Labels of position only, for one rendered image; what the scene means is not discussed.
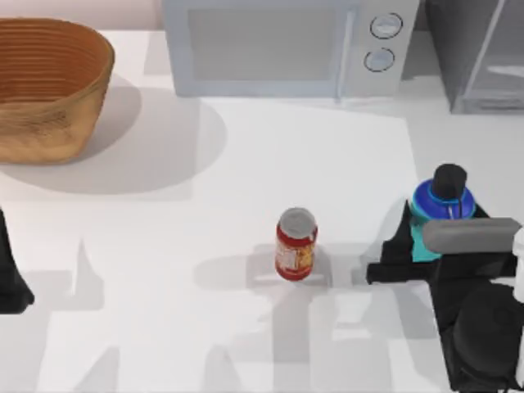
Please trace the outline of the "woven brown basket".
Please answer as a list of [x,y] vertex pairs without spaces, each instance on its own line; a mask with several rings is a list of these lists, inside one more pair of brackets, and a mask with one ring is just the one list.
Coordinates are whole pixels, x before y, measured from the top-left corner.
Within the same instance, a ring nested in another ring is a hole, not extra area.
[[115,49],[67,20],[0,18],[0,163],[75,158],[102,112]]

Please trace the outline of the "red jar with grey lid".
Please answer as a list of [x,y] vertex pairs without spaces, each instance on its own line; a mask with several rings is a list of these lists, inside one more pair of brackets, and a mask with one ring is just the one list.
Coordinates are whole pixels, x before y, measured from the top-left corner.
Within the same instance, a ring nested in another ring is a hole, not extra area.
[[291,282],[309,276],[314,267],[314,248],[318,225],[312,213],[303,207],[285,210],[276,226],[274,267]]

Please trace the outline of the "pale microwave oven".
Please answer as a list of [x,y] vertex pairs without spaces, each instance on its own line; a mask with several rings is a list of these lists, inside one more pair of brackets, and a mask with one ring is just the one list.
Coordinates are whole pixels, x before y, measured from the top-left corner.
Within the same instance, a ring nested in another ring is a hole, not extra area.
[[[396,92],[400,84],[420,0],[355,0],[355,2],[359,8],[353,21],[346,89],[342,99],[388,97]],[[387,13],[398,14],[403,20],[403,28],[394,38],[377,39],[370,32],[370,24],[376,16]],[[364,66],[364,58],[368,52],[381,47],[393,51],[395,64],[385,72],[370,72]]]

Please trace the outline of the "microwave door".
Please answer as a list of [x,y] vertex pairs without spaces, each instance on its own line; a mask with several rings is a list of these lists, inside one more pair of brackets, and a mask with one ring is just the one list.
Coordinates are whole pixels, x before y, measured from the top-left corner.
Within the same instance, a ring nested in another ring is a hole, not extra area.
[[182,97],[334,97],[355,0],[162,0]]

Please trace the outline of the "blue bottle with black cap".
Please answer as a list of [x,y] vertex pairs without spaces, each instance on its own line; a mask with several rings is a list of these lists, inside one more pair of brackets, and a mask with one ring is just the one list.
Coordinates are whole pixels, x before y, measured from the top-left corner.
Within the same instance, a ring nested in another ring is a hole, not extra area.
[[432,178],[416,187],[409,204],[414,263],[432,262],[440,257],[423,244],[422,227],[425,223],[432,219],[470,219],[474,216],[477,204],[466,186],[467,179],[463,167],[445,163],[436,168]]

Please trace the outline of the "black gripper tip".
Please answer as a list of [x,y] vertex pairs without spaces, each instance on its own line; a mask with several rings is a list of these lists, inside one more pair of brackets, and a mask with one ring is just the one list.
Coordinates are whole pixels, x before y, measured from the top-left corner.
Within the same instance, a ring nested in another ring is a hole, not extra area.
[[34,300],[34,293],[16,266],[7,223],[0,208],[0,315],[22,314]]

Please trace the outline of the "round microwave knob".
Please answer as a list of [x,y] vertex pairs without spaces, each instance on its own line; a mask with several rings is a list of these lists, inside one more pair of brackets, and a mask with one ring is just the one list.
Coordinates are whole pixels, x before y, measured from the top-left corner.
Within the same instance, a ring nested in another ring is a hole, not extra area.
[[377,39],[394,38],[403,28],[402,18],[395,13],[376,16],[370,24],[370,32]]
[[389,48],[381,47],[368,52],[364,58],[364,66],[373,73],[389,70],[395,64],[395,54]]

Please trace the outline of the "grey cabinet with dark inside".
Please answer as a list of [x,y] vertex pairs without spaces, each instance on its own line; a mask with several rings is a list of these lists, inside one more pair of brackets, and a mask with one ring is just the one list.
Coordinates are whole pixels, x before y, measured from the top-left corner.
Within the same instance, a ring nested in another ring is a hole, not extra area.
[[524,115],[524,0],[426,0],[450,111]]

